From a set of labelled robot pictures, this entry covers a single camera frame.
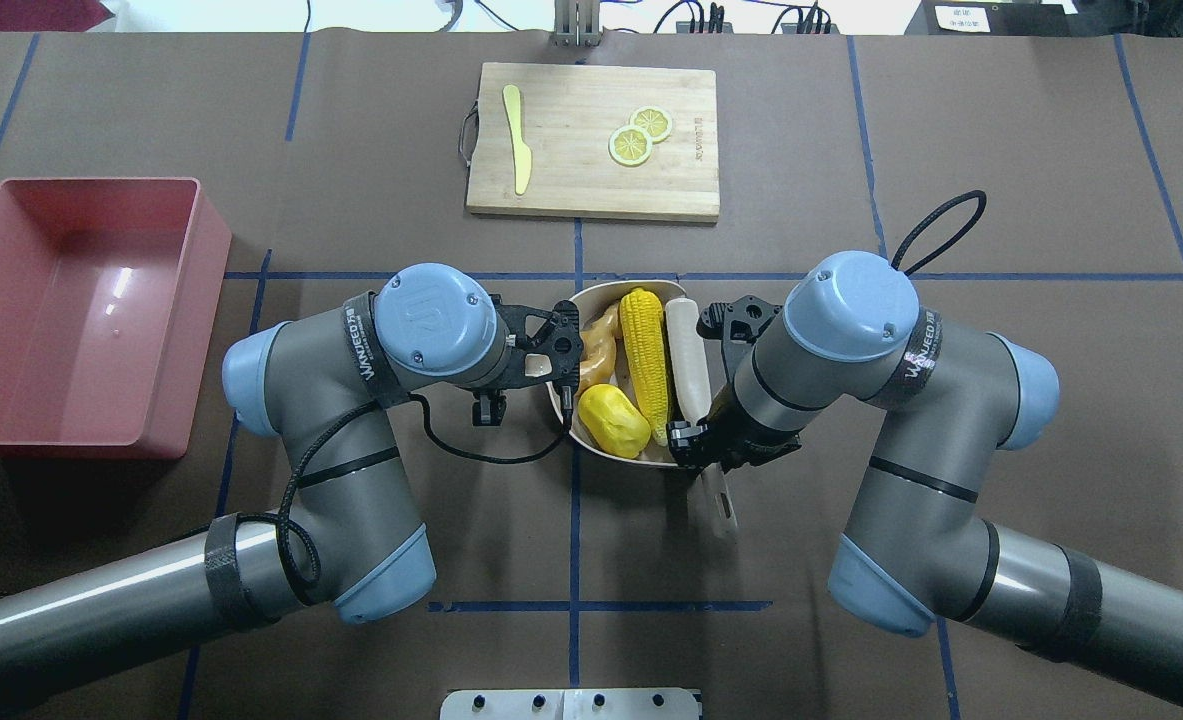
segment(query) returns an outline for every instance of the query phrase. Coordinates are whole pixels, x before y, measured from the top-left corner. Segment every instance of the wooden cutting board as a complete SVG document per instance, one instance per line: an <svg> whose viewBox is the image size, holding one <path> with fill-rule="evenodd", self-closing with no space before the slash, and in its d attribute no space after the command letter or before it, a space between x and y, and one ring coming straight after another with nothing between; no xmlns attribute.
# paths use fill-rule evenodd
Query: wooden cutting board
<svg viewBox="0 0 1183 720"><path fill-rule="evenodd" d="M505 85L519 87L523 137L534 153L519 196ZM711 70L485 63L478 102L480 136L467 182L472 213L691 223L720 216ZM674 129L645 163L620 166L609 155L609 136L642 105L670 111Z"/></svg>

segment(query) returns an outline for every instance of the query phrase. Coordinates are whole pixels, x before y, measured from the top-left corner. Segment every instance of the yellow plastic knife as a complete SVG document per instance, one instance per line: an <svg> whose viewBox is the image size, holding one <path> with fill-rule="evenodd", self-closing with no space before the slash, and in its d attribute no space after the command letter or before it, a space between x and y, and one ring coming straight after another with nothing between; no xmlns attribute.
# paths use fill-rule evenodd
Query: yellow plastic knife
<svg viewBox="0 0 1183 720"><path fill-rule="evenodd" d="M524 195L528 190L528 177L534 171L534 151L524 145L523 125L521 124L519 89L515 85L503 86L503 105L508 109L508 124L512 129L512 155L515 158L515 195Z"/></svg>

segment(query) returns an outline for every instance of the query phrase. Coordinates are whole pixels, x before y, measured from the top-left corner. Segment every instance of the yellow corn cob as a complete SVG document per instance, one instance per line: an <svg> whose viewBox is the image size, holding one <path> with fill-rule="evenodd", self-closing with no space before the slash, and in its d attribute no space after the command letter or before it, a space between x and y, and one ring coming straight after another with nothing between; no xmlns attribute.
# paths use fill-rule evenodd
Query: yellow corn cob
<svg viewBox="0 0 1183 720"><path fill-rule="evenodd" d="M658 296L636 287L619 306L622 342L627 346L627 368L636 389L636 406L649 421L658 445L667 447L670 393L667 348L662 345L662 304Z"/></svg>

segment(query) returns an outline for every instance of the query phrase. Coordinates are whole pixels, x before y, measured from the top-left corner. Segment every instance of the black wire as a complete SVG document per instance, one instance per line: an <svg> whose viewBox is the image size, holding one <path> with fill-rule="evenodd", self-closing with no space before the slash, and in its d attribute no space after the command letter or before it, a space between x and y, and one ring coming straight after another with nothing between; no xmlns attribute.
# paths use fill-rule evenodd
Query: black wire
<svg viewBox="0 0 1183 720"><path fill-rule="evenodd" d="M795 9L796 12L796 20L797 20L796 27L800 27L801 24L804 22L804 9L801 8L800 5L789 6L789 8L783 9L783 12L778 14L777 20L774 20L772 30L769 31L769 35L776 35L778 33L778 27L782 27L782 18L787 18L787 13L791 12L793 9Z"/></svg>
<svg viewBox="0 0 1183 720"><path fill-rule="evenodd" d="M542 448L542 450L537 450L535 454L525 455L523 458L494 458L491 455L480 455L478 452L458 450L457 447L444 442L442 439L437 436L435 430L431 429L431 402L425 396L416 395L416 393L409 393L409 398L422 407L422 429L426 430L427 437L431 437L431 442L434 442L435 447L439 447L440 450L447 452L450 455L458 455L459 458L467 460L491 462L493 465L522 465L524 462L541 460L542 458L549 455L551 450L555 450L556 447L560 447L560 443L564 442L564 437L568 437L569 430L573 429L573 409L568 409L563 413L564 423L560 426L558 436L555 436L551 445Z"/></svg>
<svg viewBox="0 0 1183 720"><path fill-rule="evenodd" d="M706 11L702 8L702 4L697 0L679 0L667 8L667 12L662 13L662 17L658 18L658 24L654 26L654 33L662 28L662 24L667 21L667 17L679 9L679 6L686 5L689 8L689 31L693 32L693 22L703 24L706 21ZM697 6L697 14L693 13L693 6Z"/></svg>
<svg viewBox="0 0 1183 720"><path fill-rule="evenodd" d="M804 22L796 26L796 35L812 35L812 28L814 28L814 22L817 22L817 4L809 6L809 13L804 15Z"/></svg>
<svg viewBox="0 0 1183 720"><path fill-rule="evenodd" d="M300 527L295 530L297 523L289 519L289 511L293 506L293 495L297 495L298 492L298 480L302 478L304 471L308 469L308 465L311 463L319 448L325 446L325 442L329 442L330 437L338 434L341 429L345 428L355 419L361 419L361 416L376 410L377 407L377 401L371 400L366 402L366 404L355 406L347 413L341 414L338 419L334 420L334 424L330 424L329 429L321 433L319 437L303 452L302 458L293 468L293 473L289 474L289 482L285 484L284 498L280 499L280 510L274 514L276 528L280 531L276 533L276 550L280 552L280 564L284 565L285 576L289 578L289 586L293 589L298 596L298 601L303 601L304 605L311 605L311 601L306 597L306 590L315 588L316 583L319 582L319 552L316 550L316 543L312 541L311 536ZM303 546L306 546L308 564L311 567L309 577L303 577L302 571L298 570L297 562L293 559L293 552L291 552L289 546L290 532L297 534Z"/></svg>
<svg viewBox="0 0 1183 720"><path fill-rule="evenodd" d="M898 265L901 265L901 257L906 255L907 249L911 249L911 244L914 242L916 238L920 236L920 233L923 233L925 228L933 223L938 218L942 218L943 214L946 214L948 210L955 208L956 205L961 205L961 202L967 202L969 200L978 201L978 206L974 209L974 215L969 218L969 222L963 225L963 227L951 236L951 240L939 245L938 249L930 252L930 254L925 255L924 259L916 265L911 265L910 268L906 270L906 274L910 275L911 273L914 273L917 270L923 268L923 266L929 265L931 261L937 259L938 255L943 254L943 252L951 249L951 246L955 245L961 238L965 236L969 231L974 229L974 226L978 223L981 218L983 218L983 210L987 210L987 193L981 190L970 190L943 202L943 205L938 205L937 210L929 213L927 218L920 220L920 223L907 233L906 240L903 240L901 245L898 246L898 251L894 252L893 260L888 260L888 265L893 265L893 270L898 270Z"/></svg>
<svg viewBox="0 0 1183 720"><path fill-rule="evenodd" d="M437 30L437 32L450 32L450 30L458 24L458 19L463 18L463 4L466 0L450 0L453 4L453 15L451 15L450 21L444 24L444 27Z"/></svg>
<svg viewBox="0 0 1183 720"><path fill-rule="evenodd" d="M503 17L500 17L498 13L494 13L494 9L490 8L489 5L485 5L485 0L476 0L476 5L480 5L481 8L484 8L486 13L489 13L490 15L492 15L494 18L494 20L498 20L498 22L503 22L504 26L508 26L509 28L512 28L512 30L518 30L518 27L515 27L512 24L508 22L508 20L504 20Z"/></svg>
<svg viewBox="0 0 1183 720"><path fill-rule="evenodd" d="M830 28L830 13L828 13L827 9L825 9L823 6L821 6L819 4L814 4L814 8L817 9L817 19L815 20L815 24L814 24L814 27L812 27L812 31L814 31L814 35L822 35L823 34L823 17L827 18L827 20L825 20L825 21L827 22L827 27L829 30Z"/></svg>

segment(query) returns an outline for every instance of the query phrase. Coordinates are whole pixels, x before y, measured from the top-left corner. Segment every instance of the lemon slice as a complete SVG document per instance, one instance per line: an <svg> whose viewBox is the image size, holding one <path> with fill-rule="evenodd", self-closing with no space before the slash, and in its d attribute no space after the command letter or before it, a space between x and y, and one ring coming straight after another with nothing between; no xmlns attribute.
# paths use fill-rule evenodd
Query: lemon slice
<svg viewBox="0 0 1183 720"><path fill-rule="evenodd" d="M649 134L649 140L661 142L670 137L670 131L675 123L670 118L667 110L655 105L645 105L631 115L631 124L641 128Z"/></svg>
<svg viewBox="0 0 1183 720"><path fill-rule="evenodd" d="M654 141L638 127L620 127L609 136L609 155L620 166L635 168L654 151Z"/></svg>

